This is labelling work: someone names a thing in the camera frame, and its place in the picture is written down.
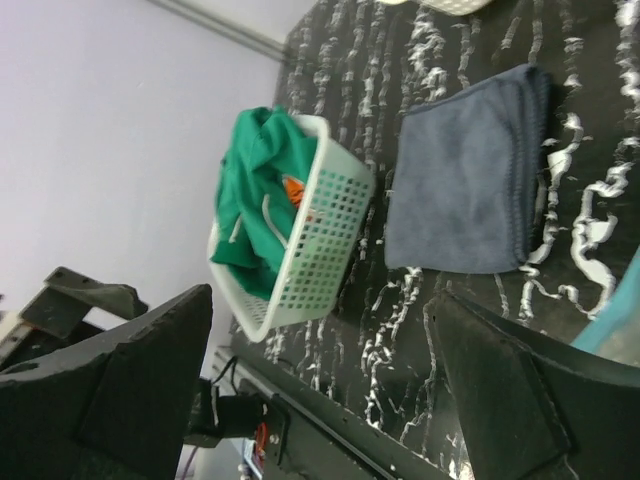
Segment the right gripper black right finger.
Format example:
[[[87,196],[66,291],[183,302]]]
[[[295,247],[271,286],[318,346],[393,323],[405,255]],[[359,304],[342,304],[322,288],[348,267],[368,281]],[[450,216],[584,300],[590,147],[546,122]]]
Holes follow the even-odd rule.
[[[433,320],[476,478],[638,478],[638,368],[449,291]]]

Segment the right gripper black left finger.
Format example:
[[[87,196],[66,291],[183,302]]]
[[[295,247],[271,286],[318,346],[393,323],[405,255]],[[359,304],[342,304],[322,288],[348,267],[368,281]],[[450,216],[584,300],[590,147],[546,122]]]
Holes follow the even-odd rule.
[[[4,479],[171,479],[211,328],[196,285],[1,373]]]

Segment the clear zip top bag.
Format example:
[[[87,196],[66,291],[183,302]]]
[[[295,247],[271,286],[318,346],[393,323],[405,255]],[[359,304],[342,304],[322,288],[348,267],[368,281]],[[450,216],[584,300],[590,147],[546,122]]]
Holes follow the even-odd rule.
[[[572,342],[581,351],[639,367],[639,250],[610,301]]]

